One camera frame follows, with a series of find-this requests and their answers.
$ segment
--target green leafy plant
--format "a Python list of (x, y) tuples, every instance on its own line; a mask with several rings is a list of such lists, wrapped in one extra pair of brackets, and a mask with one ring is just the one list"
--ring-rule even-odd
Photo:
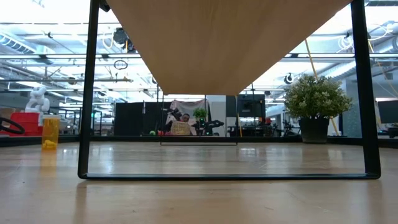
[(329, 118), (351, 108), (351, 98), (331, 78), (304, 75), (286, 89), (285, 106), (298, 118)]
[(207, 111), (203, 108), (196, 108), (193, 110), (193, 116), (196, 118), (206, 118)]

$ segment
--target wooden floor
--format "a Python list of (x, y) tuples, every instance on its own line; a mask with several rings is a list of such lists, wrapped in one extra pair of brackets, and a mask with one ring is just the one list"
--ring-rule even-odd
[[(380, 180), (100, 182), (80, 180), (78, 144), (0, 148), (0, 223), (398, 223), (398, 150)], [(356, 146), (93, 143), (90, 172), (363, 172)]]

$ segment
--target white wall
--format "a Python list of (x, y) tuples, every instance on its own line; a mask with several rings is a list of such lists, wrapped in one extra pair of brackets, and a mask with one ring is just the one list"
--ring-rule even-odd
[(220, 134), (220, 137), (226, 136), (226, 97), (221, 95), (208, 95), (206, 99), (209, 102), (210, 112), (211, 112), (211, 120), (219, 120), (224, 122), (224, 126), (213, 128), (213, 133)]

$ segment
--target black plant pot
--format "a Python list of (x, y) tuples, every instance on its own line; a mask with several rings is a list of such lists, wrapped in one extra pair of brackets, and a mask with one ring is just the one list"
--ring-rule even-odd
[(304, 143), (325, 144), (328, 139), (329, 119), (302, 118), (298, 121)]

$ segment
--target desk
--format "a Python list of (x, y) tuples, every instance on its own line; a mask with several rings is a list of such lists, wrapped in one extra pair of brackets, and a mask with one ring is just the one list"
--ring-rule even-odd
[[(229, 135), (231, 137), (235, 137), (236, 136), (235, 129), (236, 129), (236, 126), (228, 126), (228, 132), (229, 132)], [(264, 127), (263, 127), (260, 124), (257, 125), (257, 126), (254, 126), (254, 125), (242, 126), (242, 137), (254, 137), (254, 136), (264, 137), (264, 133), (267, 136), (272, 135), (272, 126), (264, 125)]]

